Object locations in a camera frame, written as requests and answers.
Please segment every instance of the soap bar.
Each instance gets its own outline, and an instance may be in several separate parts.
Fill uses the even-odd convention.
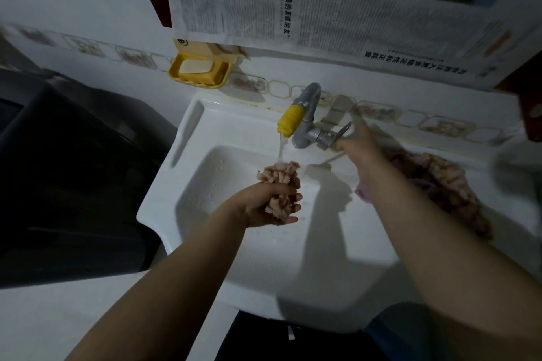
[[[183,73],[207,73],[213,68],[212,60],[186,59],[180,64],[179,74]]]

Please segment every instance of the white sink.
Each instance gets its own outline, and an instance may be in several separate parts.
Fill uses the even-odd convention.
[[[168,253],[220,203],[257,182],[258,170],[276,163],[280,116],[204,93],[194,97],[138,212]],[[537,273],[539,211],[530,177],[499,173],[500,182],[524,189],[521,197],[506,194],[483,165],[432,152],[467,168],[471,186],[493,211],[496,245]],[[302,165],[299,221],[248,229],[218,299],[263,317],[337,332],[363,328],[390,304],[419,301],[374,208],[353,193],[358,178],[349,160],[291,144],[284,159]]]

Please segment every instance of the yellow soap dish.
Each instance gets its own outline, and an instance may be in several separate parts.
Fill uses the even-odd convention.
[[[203,56],[197,56],[195,54],[179,52],[170,69],[167,71],[167,75],[176,82],[188,84],[190,86],[202,87],[204,89],[219,89],[230,76],[233,63],[226,61],[213,61],[213,67],[207,73],[179,73],[180,65],[183,61],[193,60],[208,60],[209,58]]]

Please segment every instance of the hand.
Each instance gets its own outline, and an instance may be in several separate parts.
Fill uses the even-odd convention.
[[[272,214],[266,213],[264,208],[271,197],[280,194],[287,194],[292,203],[300,201],[303,196],[298,194],[297,189],[300,187],[299,179],[291,184],[270,184],[258,183],[247,187],[240,192],[234,194],[227,203],[236,209],[241,215],[240,219],[246,227],[261,227],[267,224],[275,224],[281,226],[283,224],[295,223],[298,218],[290,216],[284,222],[276,219]],[[294,204],[293,212],[297,213],[301,210],[299,204]]]
[[[369,126],[363,120],[356,126],[355,135],[338,140],[336,147],[344,151],[356,165],[362,180],[372,163],[387,161]]]

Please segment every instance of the floor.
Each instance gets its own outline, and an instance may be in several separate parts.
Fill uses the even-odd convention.
[[[0,290],[2,359],[63,360],[143,274]],[[213,360],[236,315],[236,308],[215,302],[188,360]]]

